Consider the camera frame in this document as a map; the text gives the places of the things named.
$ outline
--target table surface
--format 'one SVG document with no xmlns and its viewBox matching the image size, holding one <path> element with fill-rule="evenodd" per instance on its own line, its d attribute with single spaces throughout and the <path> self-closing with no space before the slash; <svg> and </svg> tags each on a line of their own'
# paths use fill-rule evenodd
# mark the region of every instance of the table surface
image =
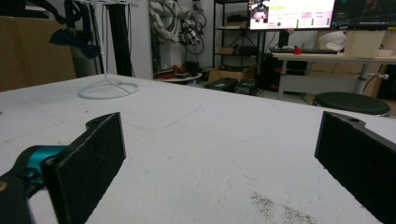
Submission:
<svg viewBox="0 0 396 224">
<path fill-rule="evenodd" d="M 138 78 L 86 100 L 102 76 L 0 93 L 0 174 L 33 145 L 68 145 L 120 112 L 127 158 L 88 223 L 376 223 L 314 157 L 323 108 Z M 396 120 L 344 112 L 396 142 Z M 55 223 L 44 190 L 36 223 Z"/>
<path fill-rule="evenodd" d="M 300 54 L 274 53 L 274 58 L 291 61 L 315 61 L 315 62 L 337 62 L 337 63 L 386 63 L 396 64 L 396 56 L 375 58 L 352 58 L 344 54 Z"/>
</svg>

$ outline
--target black pole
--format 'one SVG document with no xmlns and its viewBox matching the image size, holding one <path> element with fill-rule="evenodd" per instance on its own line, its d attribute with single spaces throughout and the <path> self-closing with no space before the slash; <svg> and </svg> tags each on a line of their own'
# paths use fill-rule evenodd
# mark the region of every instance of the black pole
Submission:
<svg viewBox="0 0 396 224">
<path fill-rule="evenodd" d="M 131 77 L 132 63 L 129 52 L 125 5 L 106 5 L 106 8 L 108 9 L 108 15 L 110 18 L 117 74 Z"/>
</svg>

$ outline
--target white container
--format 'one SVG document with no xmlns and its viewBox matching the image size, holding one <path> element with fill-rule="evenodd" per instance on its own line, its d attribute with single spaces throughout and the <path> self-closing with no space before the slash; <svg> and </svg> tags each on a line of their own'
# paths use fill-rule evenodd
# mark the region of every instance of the white container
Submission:
<svg viewBox="0 0 396 224">
<path fill-rule="evenodd" d="M 376 57 L 390 57 L 393 55 L 393 49 L 379 49 Z"/>
<path fill-rule="evenodd" d="M 348 31 L 345 55 L 353 58 L 374 58 L 385 31 Z"/>
</svg>

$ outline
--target black foam pad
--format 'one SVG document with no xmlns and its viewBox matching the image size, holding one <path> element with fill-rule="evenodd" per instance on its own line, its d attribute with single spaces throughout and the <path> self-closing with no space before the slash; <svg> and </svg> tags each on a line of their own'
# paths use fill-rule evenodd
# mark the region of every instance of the black foam pad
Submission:
<svg viewBox="0 0 396 224">
<path fill-rule="evenodd" d="M 396 223 L 396 144 L 349 116 L 324 112 L 315 157 L 384 223 Z"/>
<path fill-rule="evenodd" d="M 87 221 L 125 159 L 119 113 L 94 119 L 87 127 L 60 154 L 41 162 L 61 224 Z"/>
</svg>

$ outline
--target cardboard box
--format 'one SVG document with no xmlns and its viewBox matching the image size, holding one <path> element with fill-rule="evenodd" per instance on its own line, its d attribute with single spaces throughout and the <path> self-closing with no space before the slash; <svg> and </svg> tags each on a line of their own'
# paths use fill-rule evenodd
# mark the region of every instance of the cardboard box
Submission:
<svg viewBox="0 0 396 224">
<path fill-rule="evenodd" d="M 49 43 L 64 28 L 49 19 L 0 17 L 0 91 L 76 78 L 70 47 Z"/>
<path fill-rule="evenodd" d="M 234 48 L 219 48 L 219 54 L 234 54 Z"/>
<path fill-rule="evenodd" d="M 212 68 L 209 72 L 209 78 L 208 82 L 212 83 L 216 80 L 219 80 L 221 78 L 225 77 L 232 77 L 238 79 L 238 81 L 241 81 L 241 79 L 254 79 L 254 72 L 258 66 L 260 66 L 262 63 L 255 63 L 248 68 L 242 68 L 240 72 L 236 71 L 222 71 L 219 70 L 218 68 Z"/>
<path fill-rule="evenodd" d="M 239 26 L 242 29 L 246 29 L 248 27 L 247 21 L 227 21 L 226 26 Z"/>
</svg>

